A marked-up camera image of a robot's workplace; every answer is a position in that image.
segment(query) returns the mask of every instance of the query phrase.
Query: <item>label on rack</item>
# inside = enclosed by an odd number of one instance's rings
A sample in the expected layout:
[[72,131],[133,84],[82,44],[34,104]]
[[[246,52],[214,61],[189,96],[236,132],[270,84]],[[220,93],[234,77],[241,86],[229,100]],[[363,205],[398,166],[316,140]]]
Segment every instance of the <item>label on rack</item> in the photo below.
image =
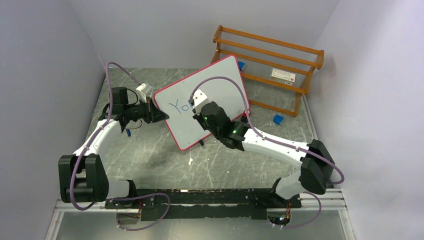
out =
[[296,74],[273,68],[271,77],[279,78],[285,81],[295,82]]

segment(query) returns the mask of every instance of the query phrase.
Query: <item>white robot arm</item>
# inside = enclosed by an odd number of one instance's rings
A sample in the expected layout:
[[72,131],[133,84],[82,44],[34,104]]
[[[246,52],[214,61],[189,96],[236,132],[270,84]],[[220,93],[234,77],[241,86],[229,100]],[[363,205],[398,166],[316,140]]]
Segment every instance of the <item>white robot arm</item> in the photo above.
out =
[[324,144],[316,139],[311,143],[296,142],[257,131],[247,123],[231,121],[224,109],[210,101],[202,90],[193,96],[194,116],[204,130],[209,130],[217,140],[231,149],[252,151],[285,161],[294,167],[294,173],[277,179],[275,193],[288,200],[296,194],[309,191],[322,195],[326,192],[333,167],[315,156],[299,149],[307,149],[334,163]]

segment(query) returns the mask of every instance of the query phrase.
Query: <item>wooden rack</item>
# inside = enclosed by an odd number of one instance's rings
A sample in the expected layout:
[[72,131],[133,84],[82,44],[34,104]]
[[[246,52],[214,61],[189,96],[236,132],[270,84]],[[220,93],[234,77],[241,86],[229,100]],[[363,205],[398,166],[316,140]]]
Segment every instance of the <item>wooden rack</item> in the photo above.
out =
[[[308,54],[312,54],[312,55],[316,55],[316,57],[314,57],[315,61],[310,61],[308,59],[303,59],[301,57],[293,56],[294,54],[282,54],[282,53],[279,53],[279,52],[259,48],[259,47],[256,47],[256,46],[247,45],[247,44],[243,44],[243,43],[228,40],[228,39],[223,39],[222,38],[222,32],[229,33],[229,34],[232,34],[232,35],[242,36],[242,37],[249,38],[249,39],[254,39],[254,40],[257,40],[257,41],[261,41],[261,42],[266,42],[266,43],[273,44],[273,45],[282,46],[282,47],[285,47],[285,48],[295,49],[295,50],[305,52],[305,53],[308,53]],[[324,50],[316,50],[316,49],[296,45],[296,44],[285,42],[285,41],[280,41],[280,40],[276,40],[276,39],[272,39],[272,38],[268,38],[268,37],[264,37],[264,36],[251,34],[251,33],[248,33],[248,32],[243,32],[243,31],[223,27],[222,25],[220,25],[218,27],[218,29],[216,30],[215,35],[213,36],[213,42],[216,43],[216,51],[215,51],[215,54],[213,55],[211,63],[218,61],[221,57],[221,54],[234,55],[238,59],[245,59],[245,60],[248,60],[248,61],[251,61],[251,62],[256,62],[256,63],[259,63],[259,64],[267,65],[267,66],[270,66],[270,67],[273,67],[273,68],[276,68],[276,69],[281,69],[281,70],[284,70],[284,71],[287,71],[287,72],[292,72],[292,73],[295,73],[295,74],[304,75],[305,77],[304,77],[303,82],[301,83],[300,87],[296,87],[296,86],[287,85],[287,84],[284,84],[284,83],[281,83],[281,82],[273,81],[273,80],[270,80],[270,79],[265,79],[263,77],[259,77],[259,76],[249,74],[249,73],[246,73],[246,72],[241,72],[242,77],[245,78],[245,79],[250,79],[250,80],[253,80],[253,81],[256,81],[256,82],[260,82],[260,83],[263,83],[263,84],[267,84],[267,85],[271,85],[271,86],[275,86],[275,87],[278,87],[278,88],[287,89],[287,90],[295,92],[296,97],[295,97],[295,103],[294,103],[294,111],[279,108],[277,106],[272,106],[272,105],[269,105],[269,104],[265,104],[263,102],[258,102],[258,101],[249,99],[249,102],[253,105],[257,105],[257,106],[260,106],[260,107],[263,107],[263,108],[266,108],[266,109],[270,109],[270,110],[273,110],[273,111],[277,111],[277,112],[280,112],[280,113],[283,113],[283,114],[288,114],[288,115],[291,115],[293,117],[296,117],[298,115],[302,94],[307,95],[309,93],[310,86],[311,86],[311,77],[312,77],[312,74],[314,73],[314,70],[315,69],[321,69],[321,67],[323,66],[323,63],[324,63]],[[225,49],[222,49],[222,47],[223,47],[222,45],[228,45],[228,46],[236,47],[238,49],[249,50],[251,52],[256,52],[256,53],[264,54],[264,55],[267,55],[267,56],[276,57],[276,58],[279,58],[279,59],[282,59],[282,60],[291,61],[291,62],[294,62],[294,63],[301,64],[302,67],[301,68],[290,67],[290,66],[287,66],[287,65],[284,65],[284,64],[279,64],[279,63],[276,63],[276,62],[263,60],[263,59],[260,59],[260,58],[257,58],[257,57],[253,57],[253,56],[249,56],[249,55],[245,55],[245,54],[240,54],[240,53],[237,53],[237,52],[234,52],[234,51],[225,50]]]

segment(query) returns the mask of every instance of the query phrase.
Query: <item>blue block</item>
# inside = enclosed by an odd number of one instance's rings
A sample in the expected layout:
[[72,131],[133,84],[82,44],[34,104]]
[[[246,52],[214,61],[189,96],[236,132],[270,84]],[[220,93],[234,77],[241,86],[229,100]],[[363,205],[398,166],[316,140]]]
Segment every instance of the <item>blue block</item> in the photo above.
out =
[[283,121],[283,119],[284,119],[284,117],[282,117],[280,115],[275,115],[273,121],[274,121],[274,123],[280,125],[281,122]]
[[243,71],[246,68],[246,63],[242,62],[242,61],[238,61],[238,69],[241,71]]

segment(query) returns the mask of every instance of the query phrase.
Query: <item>gray marble surface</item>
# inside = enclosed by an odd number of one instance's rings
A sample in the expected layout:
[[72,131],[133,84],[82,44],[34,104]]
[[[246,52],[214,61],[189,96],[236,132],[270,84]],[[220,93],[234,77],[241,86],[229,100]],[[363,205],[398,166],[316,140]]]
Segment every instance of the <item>gray marble surface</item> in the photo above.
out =
[[[151,94],[166,87],[197,69],[128,68],[141,83],[153,86]],[[120,69],[109,70],[112,87],[135,89],[137,85]],[[247,94],[251,99],[269,101],[279,107],[293,105],[293,94],[263,84],[245,80]],[[135,97],[129,94],[130,101]],[[109,102],[107,82],[103,83],[95,106],[90,135],[97,125],[101,111]],[[304,114],[304,106],[297,117],[282,114],[282,125],[273,123],[278,114],[265,108],[251,106],[251,118],[255,126],[272,135],[299,142],[310,142],[312,133]],[[140,122],[130,123],[134,128]],[[213,136],[205,139],[205,145],[181,151],[174,142],[165,122],[143,123],[131,130],[131,137],[121,134],[102,159],[109,179],[134,180],[137,188],[270,188],[279,177],[293,172],[288,164],[254,152],[225,148]]]

